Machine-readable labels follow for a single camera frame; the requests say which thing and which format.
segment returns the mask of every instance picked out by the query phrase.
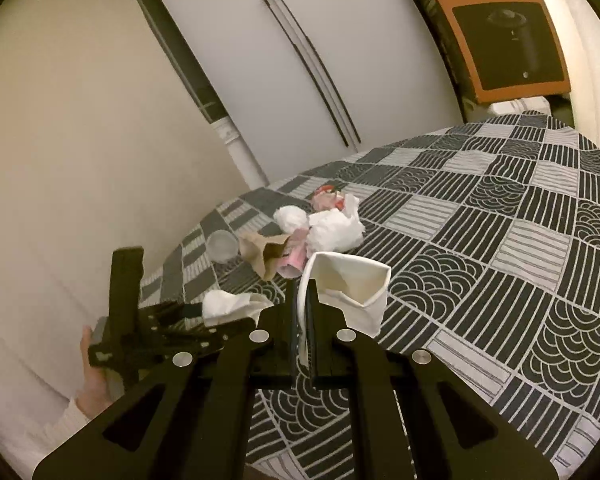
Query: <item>geometric pattern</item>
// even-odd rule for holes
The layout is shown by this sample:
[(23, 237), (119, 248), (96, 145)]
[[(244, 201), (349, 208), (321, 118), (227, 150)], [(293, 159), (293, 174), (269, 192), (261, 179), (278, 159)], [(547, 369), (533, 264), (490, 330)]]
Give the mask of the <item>geometric pattern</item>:
[(526, 220), (515, 220), (492, 266), (552, 292), (567, 259), (569, 237)]
[[(351, 254), (392, 268), (375, 340), (428, 348), (540, 449), (573, 471), (600, 437), (600, 150), (536, 112), (491, 118), (311, 168), (205, 216), (141, 283), (141, 306), (199, 302), (215, 288), (283, 301), (238, 256), (212, 262), (218, 230), (280, 233), (283, 205), (314, 189), (357, 195)], [(352, 480), (347, 392), (258, 391), (247, 461), (283, 480)]]
[(554, 301), (522, 373), (564, 402), (582, 406), (600, 373), (600, 318)]

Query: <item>white tissue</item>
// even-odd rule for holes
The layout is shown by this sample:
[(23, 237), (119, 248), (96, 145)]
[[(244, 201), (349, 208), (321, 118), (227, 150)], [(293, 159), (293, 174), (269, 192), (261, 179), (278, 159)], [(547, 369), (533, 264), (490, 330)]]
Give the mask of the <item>white tissue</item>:
[(358, 247), (365, 227), (358, 217), (360, 200), (352, 194), (344, 196), (344, 209), (334, 208), (309, 215), (311, 230), (306, 238), (310, 254), (321, 251), (343, 253)]
[(273, 219), (282, 229), (282, 232), (290, 235), (296, 229), (307, 229), (309, 220), (307, 214), (295, 205), (285, 205), (273, 213)]
[(210, 290), (202, 300), (202, 317), (205, 326), (228, 323), (245, 317), (253, 318), (257, 324), (260, 312), (272, 305), (266, 296), (254, 292), (236, 295), (224, 290)]

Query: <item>cardboard box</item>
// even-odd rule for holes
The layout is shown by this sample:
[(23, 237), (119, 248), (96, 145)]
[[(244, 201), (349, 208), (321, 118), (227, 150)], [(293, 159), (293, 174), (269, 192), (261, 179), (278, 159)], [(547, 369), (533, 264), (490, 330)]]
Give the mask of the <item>cardboard box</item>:
[(464, 100), (478, 104), (571, 91), (543, 0), (418, 0)]

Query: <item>white wardrobe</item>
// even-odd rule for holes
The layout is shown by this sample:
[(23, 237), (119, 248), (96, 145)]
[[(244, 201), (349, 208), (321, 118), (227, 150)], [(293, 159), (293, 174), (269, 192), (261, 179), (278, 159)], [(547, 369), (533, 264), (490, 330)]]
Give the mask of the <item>white wardrobe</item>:
[(411, 0), (163, 0), (267, 178), (462, 122)]

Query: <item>pink wrapper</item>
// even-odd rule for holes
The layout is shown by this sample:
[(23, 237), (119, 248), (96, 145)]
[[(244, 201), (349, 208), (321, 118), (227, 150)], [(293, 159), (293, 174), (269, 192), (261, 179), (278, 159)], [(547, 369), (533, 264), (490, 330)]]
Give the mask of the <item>pink wrapper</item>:
[(285, 251), (278, 260), (278, 273), (286, 279), (302, 276), (306, 265), (306, 237), (309, 229), (296, 229), (286, 242)]
[(314, 191), (314, 196), (311, 198), (311, 205), (317, 212), (329, 211), (334, 208), (342, 211), (344, 197), (333, 186), (320, 186)]

